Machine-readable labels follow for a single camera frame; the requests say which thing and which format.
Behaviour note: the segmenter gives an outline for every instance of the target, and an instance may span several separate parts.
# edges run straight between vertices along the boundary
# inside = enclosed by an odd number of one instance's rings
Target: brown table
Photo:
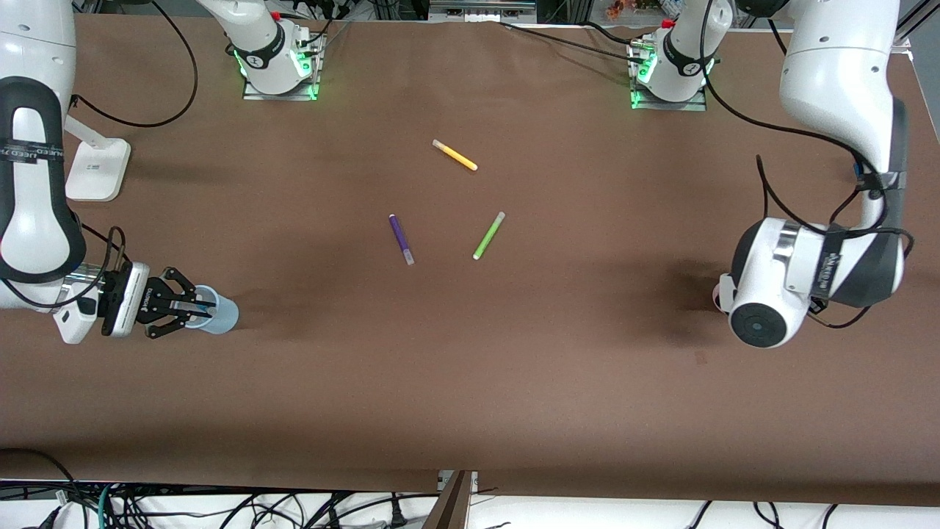
[[[622,61],[495,24],[353,24],[320,101],[243,102],[219,26],[180,27],[196,104],[147,130],[76,109],[134,152],[114,202],[74,207],[121,225],[135,260],[234,298],[243,321],[66,346],[48,316],[0,313],[0,444],[84,479],[427,490],[469,468],[501,493],[940,505],[940,149],[907,57],[890,67],[919,236],[901,290],[860,325],[807,321],[759,351],[710,300],[760,217],[754,154],[823,220],[852,188],[838,149],[717,105],[632,110]],[[185,101],[189,62],[163,20],[80,17],[78,37],[89,100],[134,120]],[[769,35],[729,35],[721,55],[729,101],[792,123]]]

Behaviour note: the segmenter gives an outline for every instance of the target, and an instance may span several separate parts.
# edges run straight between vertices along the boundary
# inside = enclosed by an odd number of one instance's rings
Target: white stand
[[[65,118],[65,130],[82,140],[71,162],[65,184],[66,197],[98,202],[113,200],[124,181],[131,145],[119,137],[104,137],[72,116]]]

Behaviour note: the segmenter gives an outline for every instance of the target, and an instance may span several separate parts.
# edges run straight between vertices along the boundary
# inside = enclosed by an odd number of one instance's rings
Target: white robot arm
[[[83,263],[86,244],[66,203],[62,148],[74,75],[71,2],[0,1],[0,309],[52,314],[68,344],[80,343],[99,318],[106,336],[127,336],[140,321],[153,338],[191,317],[212,318],[215,304],[193,303],[200,301],[195,286],[174,269],[148,279],[142,263],[117,270]],[[165,288],[163,279],[183,293]],[[148,302],[145,292],[154,289],[165,296]],[[164,316],[176,319],[150,325]]]
[[[312,72],[310,31],[275,20],[263,0],[196,0],[222,25],[245,79],[258,91],[289,92]]]
[[[758,17],[792,19],[780,101],[796,120],[854,150],[862,218],[801,225],[765,218],[742,237],[718,288],[734,333],[756,347],[785,344],[811,309],[829,301],[866,308],[901,283],[900,228],[907,170],[907,117],[885,78],[899,0],[739,0]],[[687,0],[670,31],[657,33],[660,60],[645,81],[668,101],[691,98],[727,31],[727,0]]]

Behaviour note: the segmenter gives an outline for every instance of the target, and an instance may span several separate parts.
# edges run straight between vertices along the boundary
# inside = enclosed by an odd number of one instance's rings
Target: yellow marker
[[[453,149],[449,148],[447,145],[441,143],[440,141],[437,141],[437,140],[435,139],[435,140],[431,143],[431,145],[433,145],[434,147],[437,147],[438,149],[440,149],[441,151],[443,151],[444,154],[446,154],[447,156],[450,156],[451,158],[453,158],[453,159],[457,160],[458,162],[462,163],[464,167],[466,167],[466,168],[468,168],[468,169],[470,169],[470,170],[477,170],[477,164],[475,164],[475,163],[471,162],[470,160],[466,159],[466,157],[464,157],[462,154],[460,154],[460,153],[457,152],[457,151],[454,151]]]

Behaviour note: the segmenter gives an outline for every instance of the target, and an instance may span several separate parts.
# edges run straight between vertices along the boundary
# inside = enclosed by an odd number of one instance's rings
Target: green marker
[[[496,216],[496,220],[493,221],[493,226],[490,226],[483,240],[480,241],[477,251],[473,252],[474,261],[478,261],[480,257],[483,257],[483,252],[486,251],[486,247],[490,245],[490,241],[493,240],[493,236],[496,235],[496,230],[499,230],[499,225],[503,223],[504,218],[506,218],[506,214],[499,212],[499,215]]]

